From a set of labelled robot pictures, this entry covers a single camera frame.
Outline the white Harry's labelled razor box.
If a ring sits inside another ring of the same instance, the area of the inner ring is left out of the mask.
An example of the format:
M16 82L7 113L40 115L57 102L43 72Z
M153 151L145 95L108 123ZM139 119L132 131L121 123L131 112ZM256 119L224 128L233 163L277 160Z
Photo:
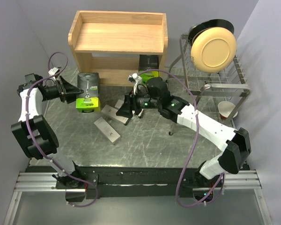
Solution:
M116 104L114 105L114 108L119 110L120 107L123 105L123 103L124 103L124 101L119 99L116 102ZM143 117L143 115L144 115L144 109L142 109L139 114L137 114L136 111L134 111L134 110L132 110L132 113L133 113L134 117L141 119Z

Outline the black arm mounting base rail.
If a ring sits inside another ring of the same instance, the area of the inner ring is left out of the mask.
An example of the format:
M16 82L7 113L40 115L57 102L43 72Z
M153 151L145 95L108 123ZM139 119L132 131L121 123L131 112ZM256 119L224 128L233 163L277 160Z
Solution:
M136 167L80 167L74 179L53 175L57 190L66 192L65 199L73 207L82 208L89 199L93 204L106 197L178 196L180 198L215 199L214 190L223 189L228 175L211 180L202 177L197 169Z

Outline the light wooden two-tier shelf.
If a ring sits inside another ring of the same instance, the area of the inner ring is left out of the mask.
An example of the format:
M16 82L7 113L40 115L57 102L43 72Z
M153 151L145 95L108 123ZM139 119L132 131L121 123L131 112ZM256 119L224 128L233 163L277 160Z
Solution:
M168 48L165 13L76 12L68 44L81 73L98 72L107 86L130 86L128 75L137 72L140 55L156 55L164 69Z

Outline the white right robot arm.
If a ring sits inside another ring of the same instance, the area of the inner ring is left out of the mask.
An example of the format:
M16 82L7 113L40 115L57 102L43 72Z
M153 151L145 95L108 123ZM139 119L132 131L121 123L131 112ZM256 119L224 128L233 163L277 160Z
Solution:
M154 77L146 83L146 93L138 91L142 78L136 73L128 77L133 89L125 95L124 103L117 116L132 118L143 109L157 109L161 116L172 122L190 128L212 142L221 153L204 162L196 183L206 187L215 176L228 172L237 174L251 153L249 133L244 128L236 130L223 125L195 109L188 101L171 95L166 82Z

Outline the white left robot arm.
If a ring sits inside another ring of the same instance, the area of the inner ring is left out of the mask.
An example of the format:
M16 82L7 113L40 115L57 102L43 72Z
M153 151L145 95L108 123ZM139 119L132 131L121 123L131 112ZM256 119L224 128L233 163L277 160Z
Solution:
M57 171L53 177L65 187L79 188L85 176L74 161L58 152L59 141L49 123L43 116L42 103L60 99L71 103L83 90L71 85L62 76L52 78L53 86L43 85L44 78L36 74L25 76L25 84L19 86L17 93L22 100L21 115L11 131L28 158L46 159Z

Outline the white Harry's razor box front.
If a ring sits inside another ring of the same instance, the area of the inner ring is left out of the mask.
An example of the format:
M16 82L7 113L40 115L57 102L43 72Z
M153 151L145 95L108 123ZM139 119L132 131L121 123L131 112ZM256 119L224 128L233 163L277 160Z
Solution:
M102 117L94 122L94 125L107 137L111 143L118 141L120 134Z

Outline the black green razor box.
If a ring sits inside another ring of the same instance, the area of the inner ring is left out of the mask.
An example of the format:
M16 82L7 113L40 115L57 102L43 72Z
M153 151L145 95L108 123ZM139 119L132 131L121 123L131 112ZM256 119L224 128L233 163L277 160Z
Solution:
M150 69L159 69L158 55L140 55L139 57L139 73ZM141 74L142 83L145 84L149 79L159 77L158 71L151 71Z
M101 110L99 99L99 74L79 73L77 76L77 87L83 93L76 97L76 109L80 113L93 113Z

